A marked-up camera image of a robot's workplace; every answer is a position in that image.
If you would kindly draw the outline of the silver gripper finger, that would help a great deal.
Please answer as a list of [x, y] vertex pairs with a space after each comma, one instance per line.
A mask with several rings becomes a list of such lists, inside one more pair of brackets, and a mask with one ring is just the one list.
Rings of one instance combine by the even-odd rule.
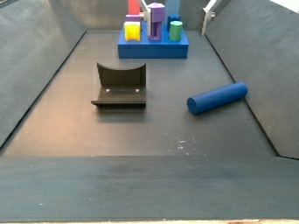
[[220, 4], [221, 0], [209, 0], [207, 6], [201, 9], [201, 21], [200, 21], [200, 35], [203, 36], [205, 33], [207, 24], [211, 18], [215, 16], [215, 9]]
[[144, 21], [147, 22], [147, 37], [151, 37], [151, 9], [147, 6], [145, 0], [137, 0], [141, 11], [143, 11], [143, 17], [144, 17]]

